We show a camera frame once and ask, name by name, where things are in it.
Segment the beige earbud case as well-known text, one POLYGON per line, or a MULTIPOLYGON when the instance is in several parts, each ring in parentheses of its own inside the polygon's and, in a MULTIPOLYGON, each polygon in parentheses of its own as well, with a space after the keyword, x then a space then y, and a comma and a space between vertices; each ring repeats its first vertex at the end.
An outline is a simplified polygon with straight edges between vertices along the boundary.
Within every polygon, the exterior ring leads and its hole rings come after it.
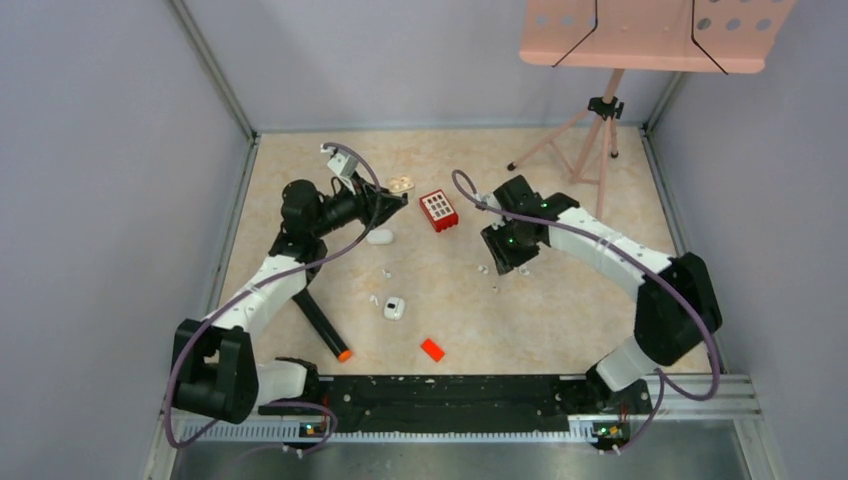
POLYGON ((390 177, 386 182, 386 187, 392 195, 412 197, 416 182, 410 175, 401 174, 390 177))

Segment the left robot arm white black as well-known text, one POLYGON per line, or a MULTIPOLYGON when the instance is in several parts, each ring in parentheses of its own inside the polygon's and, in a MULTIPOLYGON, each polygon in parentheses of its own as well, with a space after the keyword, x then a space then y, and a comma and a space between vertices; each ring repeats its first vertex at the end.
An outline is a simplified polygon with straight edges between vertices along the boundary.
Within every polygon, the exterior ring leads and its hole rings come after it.
POLYGON ((253 341, 276 314, 294 302, 335 354, 347 350, 308 286, 330 255, 323 238, 353 221, 366 230, 384 224, 409 201, 359 175, 330 195, 309 180, 282 191, 282 223, 258 271, 230 300, 203 320, 180 323, 173 345, 171 406, 232 424, 257 407, 283 400, 297 413, 319 404, 320 386, 308 365, 282 359, 256 361, 253 341))

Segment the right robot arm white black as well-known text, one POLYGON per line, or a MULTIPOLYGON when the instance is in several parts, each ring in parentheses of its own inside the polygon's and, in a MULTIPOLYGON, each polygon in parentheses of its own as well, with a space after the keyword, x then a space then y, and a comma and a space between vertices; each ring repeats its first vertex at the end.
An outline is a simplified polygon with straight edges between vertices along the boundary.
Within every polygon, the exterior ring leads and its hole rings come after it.
POLYGON ((587 372, 586 397, 594 409, 614 411, 630 385, 700 344, 715 351, 714 334, 723 318, 698 255, 674 257, 650 249, 563 193, 542 197, 522 175, 472 197, 479 209, 498 216, 481 236, 499 274, 523 266, 546 246, 591 266, 635 302, 632 334, 587 372))

